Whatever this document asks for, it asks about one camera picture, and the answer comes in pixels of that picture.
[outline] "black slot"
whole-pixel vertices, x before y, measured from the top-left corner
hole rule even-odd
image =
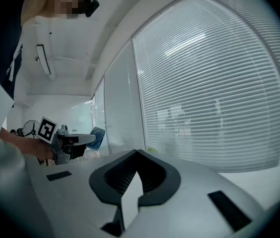
[[[68,177],[70,175],[71,175],[70,172],[64,171],[64,172],[59,172],[59,173],[47,175],[46,177],[49,181],[52,181],[52,180],[57,180],[57,179],[60,179],[60,178]]]
[[[251,223],[251,220],[222,191],[210,193],[208,196],[235,232]]]

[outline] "person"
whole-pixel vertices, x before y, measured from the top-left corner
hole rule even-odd
[[[15,131],[15,129],[10,130],[10,133],[12,133],[12,134],[16,135],[16,131]]]
[[[14,96],[16,75],[21,67],[22,26],[36,17],[71,18],[88,10],[91,0],[0,0],[0,84],[11,98]],[[40,139],[18,137],[4,128],[0,138],[12,143],[22,153],[32,154],[39,159],[52,159],[51,147]]]

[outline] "window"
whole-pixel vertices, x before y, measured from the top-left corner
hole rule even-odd
[[[280,76],[238,14],[184,0],[143,26],[133,45],[147,147],[218,172],[280,164]]]
[[[105,110],[109,152],[144,149],[139,90],[132,43],[105,74]]]
[[[94,96],[94,120],[95,126],[101,129],[106,129],[105,122],[105,103],[104,103],[104,80],[102,79],[99,83]],[[107,131],[105,133],[104,139],[99,148],[100,156],[109,155],[108,141],[107,141]]]

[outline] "blue object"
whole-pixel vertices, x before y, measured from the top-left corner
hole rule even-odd
[[[104,129],[101,129],[101,128],[98,128],[98,127],[94,127],[94,129],[92,129],[91,131],[91,135],[95,135],[96,136],[96,140],[91,142],[91,143],[88,143],[86,147],[88,147],[89,149],[91,150],[94,150],[94,151],[98,151],[101,143],[102,143],[102,140],[105,136],[105,130]]]

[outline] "white wall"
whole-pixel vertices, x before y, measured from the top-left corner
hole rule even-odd
[[[14,99],[23,102],[26,100],[26,95],[29,92],[30,84],[21,71],[17,74],[15,79]]]
[[[59,77],[55,81],[45,77],[33,80],[28,94],[91,96],[90,85],[90,80],[84,77]]]
[[[23,123],[23,107],[26,103],[27,93],[30,89],[30,84],[21,71],[17,74],[14,88],[14,107],[9,110],[6,117],[6,130],[17,130],[22,128]]]
[[[68,126],[70,133],[90,133],[92,130],[91,100],[87,96],[28,95],[31,107],[23,109],[23,124],[29,120],[41,121],[45,116]]]
[[[174,0],[140,0],[123,18],[111,35],[91,82],[91,96],[117,52],[148,19]]]
[[[7,117],[6,117],[6,130],[10,131],[12,129],[23,128],[23,108],[14,104],[14,107],[10,109]]]

